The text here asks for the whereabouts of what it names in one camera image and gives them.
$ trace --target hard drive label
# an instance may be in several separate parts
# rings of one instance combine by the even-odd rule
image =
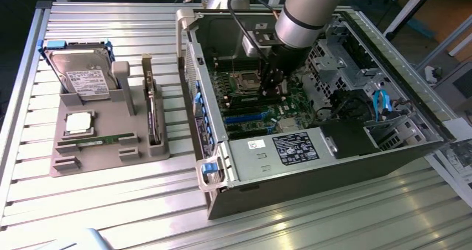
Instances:
[[[66,76],[80,97],[108,94],[108,86],[101,70],[69,71]]]
[[[320,158],[306,132],[273,137],[272,140],[284,165],[304,163]]]

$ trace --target motherboard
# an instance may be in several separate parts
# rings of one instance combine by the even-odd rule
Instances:
[[[258,70],[210,71],[229,139],[297,131],[313,120],[313,108],[297,77],[284,80],[280,96],[258,95]]]

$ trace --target warning label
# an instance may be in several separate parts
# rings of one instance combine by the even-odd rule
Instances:
[[[304,163],[320,158],[306,132],[274,137],[272,140],[284,165]]]
[[[78,96],[108,94],[108,86],[101,70],[66,72],[73,89]]]

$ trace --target gray parts holder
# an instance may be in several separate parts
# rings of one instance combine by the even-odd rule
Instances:
[[[129,87],[128,62],[113,62],[112,72],[121,89],[109,91],[109,100],[84,102],[76,93],[60,94],[52,177],[154,162],[170,156],[160,85],[156,85],[156,109],[161,142],[150,145],[144,86]],[[73,113],[89,113],[92,121],[86,131],[70,134],[66,116]]]

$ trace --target metal table surface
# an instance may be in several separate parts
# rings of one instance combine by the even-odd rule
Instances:
[[[176,64],[174,12],[196,4],[54,3],[37,9],[1,131],[0,248],[34,249],[81,227],[113,248],[469,249],[472,209],[418,159],[390,175],[208,221]],[[48,176],[60,85],[37,39],[108,37],[141,81],[164,86],[168,160]]]

